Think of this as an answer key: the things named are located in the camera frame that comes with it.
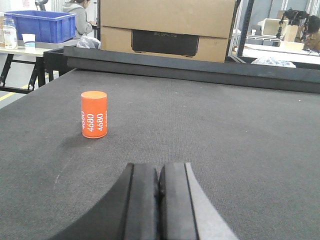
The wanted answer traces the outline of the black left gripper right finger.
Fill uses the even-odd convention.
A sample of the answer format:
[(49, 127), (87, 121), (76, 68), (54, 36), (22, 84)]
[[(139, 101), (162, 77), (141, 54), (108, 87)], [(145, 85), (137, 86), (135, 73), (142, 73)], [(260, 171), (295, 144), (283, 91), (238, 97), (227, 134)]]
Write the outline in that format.
[(159, 178), (162, 240), (236, 240), (211, 204), (190, 163), (167, 163)]

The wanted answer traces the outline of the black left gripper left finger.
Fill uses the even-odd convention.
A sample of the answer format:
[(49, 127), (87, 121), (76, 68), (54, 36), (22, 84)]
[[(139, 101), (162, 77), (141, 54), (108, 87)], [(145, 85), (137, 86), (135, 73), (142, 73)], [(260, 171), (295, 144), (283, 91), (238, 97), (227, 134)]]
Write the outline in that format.
[(129, 163), (111, 189), (53, 240), (158, 240), (158, 175), (151, 164)]

